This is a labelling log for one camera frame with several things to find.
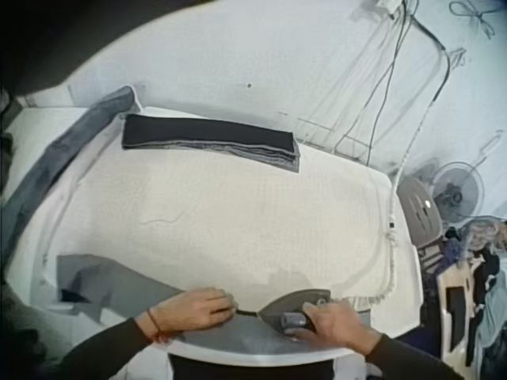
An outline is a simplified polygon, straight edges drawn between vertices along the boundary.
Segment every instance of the person's left hand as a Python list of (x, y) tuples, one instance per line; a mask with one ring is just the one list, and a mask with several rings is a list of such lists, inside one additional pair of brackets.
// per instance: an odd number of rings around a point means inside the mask
[[(141, 314), (138, 325), (152, 340), (167, 341), (171, 336), (192, 330), (208, 329), (231, 319), (234, 315), (232, 297), (215, 288), (188, 291), (169, 298)], [(155, 327), (149, 328), (149, 322)]]

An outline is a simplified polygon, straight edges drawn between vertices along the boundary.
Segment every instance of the white wall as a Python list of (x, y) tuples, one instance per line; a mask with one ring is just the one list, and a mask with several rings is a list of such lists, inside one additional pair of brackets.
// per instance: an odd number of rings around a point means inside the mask
[[(479, 9), (498, 4), (473, 1)], [(136, 29), (94, 56), (63, 87), (74, 104), (89, 105), (132, 83), (143, 105), (294, 131), (332, 150), (392, 59), (399, 28), (372, 3), (219, 0)], [(451, 15), (448, 0), (421, 0), (417, 18), (449, 51), (467, 53), (429, 115), (407, 169), (435, 158), (440, 165), (474, 164), (480, 148), (498, 130), (507, 130), (507, 12), (486, 16), (496, 29), (492, 40), (476, 23)], [(375, 135), (373, 166), (390, 171), (397, 165), (444, 70), (436, 46), (412, 28)], [(40, 104), (68, 105), (62, 87), (56, 91), (55, 97), (46, 91)], [(364, 162), (382, 95), (383, 87), (350, 135), (359, 142), (346, 139), (339, 153)], [(483, 214), (507, 200), (506, 162), (504, 139), (479, 168), (486, 186)]]

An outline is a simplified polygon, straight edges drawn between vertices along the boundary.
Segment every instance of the black cable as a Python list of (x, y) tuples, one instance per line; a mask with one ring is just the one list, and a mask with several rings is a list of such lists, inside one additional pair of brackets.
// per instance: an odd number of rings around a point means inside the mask
[(442, 92), (442, 89), (444, 89), (445, 84), (447, 83), (449, 76), (451, 75), (451, 57), (449, 56), (449, 53), (447, 52), (447, 49), (445, 48), (444, 44), (440, 42), (440, 40), (431, 33), (419, 20), (415, 17), (412, 17), (414, 23), (417, 25), (417, 27), (426, 34), (429, 38), (433, 40), (433, 42), (441, 49), (441, 51), (445, 54), (446, 60), (447, 60), (447, 70), (445, 71), (444, 80), (440, 84), (440, 87), (435, 93), (435, 96), (433, 96), (433, 99), (431, 100), (431, 105), (436, 101), (436, 99), (440, 96), (440, 93)]
[(495, 35), (495, 31), (493, 26), (484, 20), (483, 15), (501, 12), (504, 9), (505, 7), (500, 7), (479, 12), (470, 0), (454, 1), (449, 3), (449, 11), (455, 16), (477, 18), (479, 25), (481, 25), (482, 31), (484, 34), (486, 34), (486, 37), (488, 37), (489, 40), (491, 40), (491, 37)]
[(376, 116), (375, 122), (373, 124), (372, 136), (370, 138), (370, 143), (368, 144), (368, 158), (366, 159), (366, 166), (370, 165), (370, 158), (372, 157), (372, 145), (373, 145), (373, 139), (375, 138), (375, 131), (377, 129), (377, 124), (379, 123), (380, 115), (382, 114), (382, 111), (387, 103), (387, 96), (389, 95), (389, 88), (391, 87), (391, 80), (393, 78), (393, 73), (395, 72), (396, 59), (398, 58), (398, 53), (399, 53), (400, 48), (402, 46), (403, 31), (405, 30), (405, 24), (406, 24), (406, 19), (407, 19), (407, 14), (408, 14), (408, 11), (406, 10), (406, 0), (402, 1), (402, 8), (403, 8), (402, 29), (399, 33), (398, 41), (396, 41), (395, 57), (393, 58), (393, 63), (391, 64), (391, 72), (389, 73), (389, 78), (387, 79), (386, 92), (383, 95), (382, 104), (380, 105), (380, 109), (377, 112), (377, 116)]
[[(416, 1), (416, 5), (414, 7), (414, 11), (412, 12), (412, 16), (415, 16), (415, 13), (417, 12), (417, 10), (419, 9), (419, 0)], [(406, 36), (409, 34), (409, 31), (410, 31), (410, 27), (412, 26), (412, 23), (410, 22), (409, 23), (409, 26), (408, 28), (406, 29), (406, 32), (405, 34), (403, 35), (403, 38), (402, 38), (402, 42), (401, 44), (403, 44), (403, 42), (405, 41), (405, 38)], [(357, 122), (359, 121), (359, 118), (360, 116), (363, 114), (363, 112), (366, 110), (366, 108), (370, 105), (370, 102), (372, 101), (373, 99), (373, 96), (376, 94), (377, 90), (379, 89), (380, 85), (382, 84), (383, 80), (385, 79), (385, 77), (387, 76), (387, 74), (389, 73), (389, 70), (393, 67), (393, 62), (391, 62), (391, 64), (389, 65), (389, 67), (383, 72), (382, 76), (380, 77), (380, 79), (377, 81), (377, 83), (375, 84), (375, 87), (373, 87), (373, 90), (372, 92), (370, 93), (370, 96), (368, 97), (368, 99), (366, 100), (366, 103), (364, 103), (364, 106), (363, 108), (359, 111), (359, 113), (357, 114), (357, 117), (356, 119), (354, 120), (354, 122), (352, 123), (352, 125), (350, 126), (350, 128), (347, 130), (346, 133), (343, 134), (343, 136), (341, 137), (340, 140), (338, 140), (338, 142), (334, 145), (334, 151), (336, 151), (336, 149), (339, 147), (339, 145), (343, 142), (344, 139), (346, 139), (350, 132), (352, 132), (354, 130), (354, 128), (356, 127), (357, 125)]]

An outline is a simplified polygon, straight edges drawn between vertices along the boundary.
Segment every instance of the stack of folded fabric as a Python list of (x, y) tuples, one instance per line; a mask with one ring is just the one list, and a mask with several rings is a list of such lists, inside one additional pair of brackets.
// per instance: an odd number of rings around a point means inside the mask
[(122, 147), (214, 150), (299, 172), (299, 150), (292, 133), (220, 120), (129, 115)]

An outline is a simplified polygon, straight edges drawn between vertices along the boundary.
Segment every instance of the red bracelet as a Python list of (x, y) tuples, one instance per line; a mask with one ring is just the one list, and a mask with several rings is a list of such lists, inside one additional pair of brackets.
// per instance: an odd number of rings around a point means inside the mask
[(158, 326), (158, 323), (155, 321), (155, 318), (153, 317), (153, 314), (150, 312), (150, 309), (146, 310), (146, 312), (148, 313), (148, 317), (150, 317), (154, 326), (157, 328), (157, 331), (158, 331), (157, 335), (159, 335), (159, 336), (163, 335), (163, 331), (160, 329), (160, 327)]

